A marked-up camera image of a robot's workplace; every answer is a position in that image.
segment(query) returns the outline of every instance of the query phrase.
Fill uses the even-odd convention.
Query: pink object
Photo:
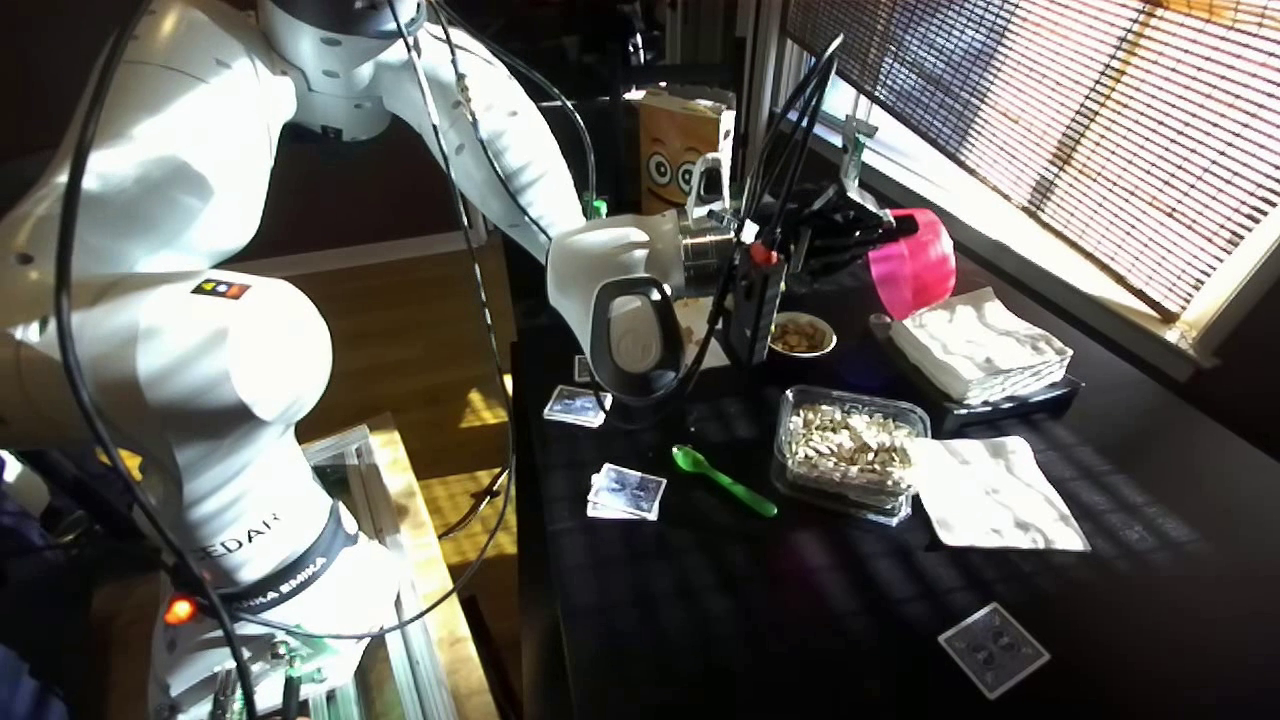
[[[867,251],[872,285],[894,320],[934,307],[956,286],[956,247],[934,206],[894,206],[900,239]]]

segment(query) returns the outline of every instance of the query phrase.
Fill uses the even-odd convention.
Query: nuts
[[[909,435],[917,426],[872,407],[804,403],[786,425],[786,459],[804,480],[909,491]]]

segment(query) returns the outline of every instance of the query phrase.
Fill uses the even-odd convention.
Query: card
[[[1039,641],[999,605],[983,605],[938,641],[987,701],[1047,664]]]
[[[669,480],[626,464],[600,464],[588,491],[591,519],[657,519]]]
[[[613,395],[600,389],[555,385],[551,399],[545,403],[545,418],[600,426],[608,418]]]

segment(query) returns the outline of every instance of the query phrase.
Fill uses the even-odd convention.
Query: wooden floor
[[[514,307],[505,293],[501,245],[478,251],[492,297],[501,372],[507,365]],[[361,262],[294,276],[333,326],[333,385],[299,425],[299,438],[328,435],[376,417],[392,417],[432,519],[450,530],[492,476],[507,464],[505,374],[487,351],[478,276],[469,251]],[[462,530],[445,534],[455,579],[473,569],[485,534],[487,558],[473,571],[469,607],[482,641],[492,641],[492,682],[522,679],[522,599],[517,599],[517,500],[492,497]]]

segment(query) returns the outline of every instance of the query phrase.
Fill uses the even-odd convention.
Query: white paper
[[[945,543],[1088,552],[1028,438],[909,438],[909,453],[909,476]]]

